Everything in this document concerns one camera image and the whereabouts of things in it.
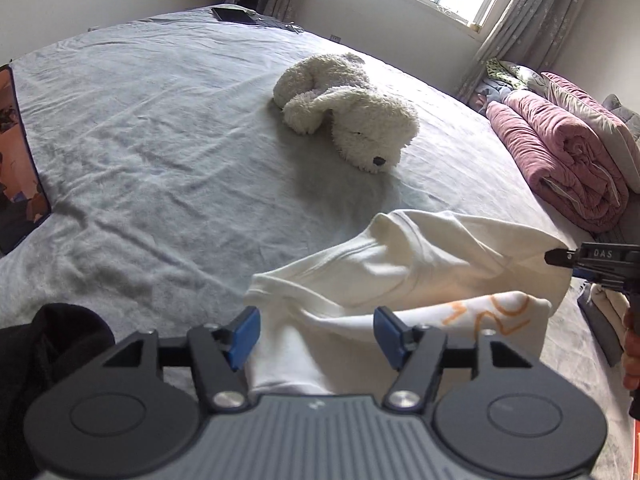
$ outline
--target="pink blanket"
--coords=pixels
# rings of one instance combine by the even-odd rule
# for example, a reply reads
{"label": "pink blanket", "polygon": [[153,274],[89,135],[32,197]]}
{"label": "pink blanket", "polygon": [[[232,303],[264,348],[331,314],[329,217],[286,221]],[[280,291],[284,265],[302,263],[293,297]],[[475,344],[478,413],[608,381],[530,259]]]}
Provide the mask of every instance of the pink blanket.
{"label": "pink blanket", "polygon": [[512,92],[486,116],[529,187],[577,226],[599,233],[622,215],[629,192],[596,134],[533,92]]}

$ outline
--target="ribbed gray surface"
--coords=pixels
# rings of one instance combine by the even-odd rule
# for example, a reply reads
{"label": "ribbed gray surface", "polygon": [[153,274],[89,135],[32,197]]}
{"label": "ribbed gray surface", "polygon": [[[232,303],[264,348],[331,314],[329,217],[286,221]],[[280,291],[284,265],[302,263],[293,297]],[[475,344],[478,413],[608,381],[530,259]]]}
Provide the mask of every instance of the ribbed gray surface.
{"label": "ribbed gray surface", "polygon": [[370,397],[265,397],[218,416],[196,446],[153,480],[473,480],[431,443],[417,418]]}

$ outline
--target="white stuffed dog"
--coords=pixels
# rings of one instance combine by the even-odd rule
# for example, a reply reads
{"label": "white stuffed dog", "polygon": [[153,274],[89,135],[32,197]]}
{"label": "white stuffed dog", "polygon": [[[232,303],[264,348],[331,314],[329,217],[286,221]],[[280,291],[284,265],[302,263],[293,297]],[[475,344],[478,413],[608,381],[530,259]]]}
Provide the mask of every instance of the white stuffed dog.
{"label": "white stuffed dog", "polygon": [[321,54],[285,70],[273,88],[284,122],[299,134],[312,134],[331,110],[332,136],[340,154],[361,170],[388,171],[400,150],[417,135],[415,109],[380,93],[355,54]]}

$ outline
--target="white t-shirt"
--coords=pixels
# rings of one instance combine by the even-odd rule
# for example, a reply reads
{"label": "white t-shirt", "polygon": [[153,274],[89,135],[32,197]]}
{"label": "white t-shirt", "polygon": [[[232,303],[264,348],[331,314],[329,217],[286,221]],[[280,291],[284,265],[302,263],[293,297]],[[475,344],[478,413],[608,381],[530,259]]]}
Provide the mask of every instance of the white t-shirt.
{"label": "white t-shirt", "polygon": [[251,391],[381,397],[396,372],[373,335],[380,305],[409,326],[469,338],[493,328],[538,357],[571,278],[545,263],[554,248],[566,247],[487,218],[376,215],[354,239],[254,276],[245,304],[259,307],[262,330],[245,368]]}

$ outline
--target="bed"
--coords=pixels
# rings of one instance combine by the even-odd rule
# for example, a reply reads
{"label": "bed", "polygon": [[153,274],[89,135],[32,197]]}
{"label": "bed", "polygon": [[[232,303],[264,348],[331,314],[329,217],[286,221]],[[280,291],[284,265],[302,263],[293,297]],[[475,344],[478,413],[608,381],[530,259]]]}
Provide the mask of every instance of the bed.
{"label": "bed", "polygon": [[[340,159],[326,132],[299,137],[271,101],[283,70],[347,48],[215,21],[208,9],[95,30],[13,63],[34,160],[54,214],[0,260],[0,326],[44,303],[95,310],[116,338],[229,321],[255,272],[341,243],[377,212],[453,210],[514,221],[570,246],[590,240],[536,199],[488,121],[366,57],[372,79],[418,108],[419,136],[389,174]],[[596,350],[572,285],[543,360],[602,407],[594,475],[626,478],[620,371]],[[185,374],[171,380],[187,385]]]}

